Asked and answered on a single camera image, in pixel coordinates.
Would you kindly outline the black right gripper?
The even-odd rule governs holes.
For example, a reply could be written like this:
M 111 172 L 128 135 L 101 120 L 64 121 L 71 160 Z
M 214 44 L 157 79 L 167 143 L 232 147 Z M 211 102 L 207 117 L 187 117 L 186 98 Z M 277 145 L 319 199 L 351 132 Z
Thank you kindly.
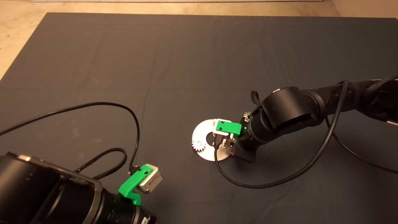
M 266 144 L 264 134 L 266 126 L 262 121 L 261 114 L 244 112 L 240 121 L 241 133 L 233 146 L 233 156 L 245 162 L 253 163 L 256 158 L 257 149 Z

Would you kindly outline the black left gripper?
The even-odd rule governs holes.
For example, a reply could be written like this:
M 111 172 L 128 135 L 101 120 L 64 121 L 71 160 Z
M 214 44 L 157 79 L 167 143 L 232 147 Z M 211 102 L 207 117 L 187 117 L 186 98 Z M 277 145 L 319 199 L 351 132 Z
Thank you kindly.
M 129 198 L 104 190 L 103 224 L 157 224 L 157 218 Z

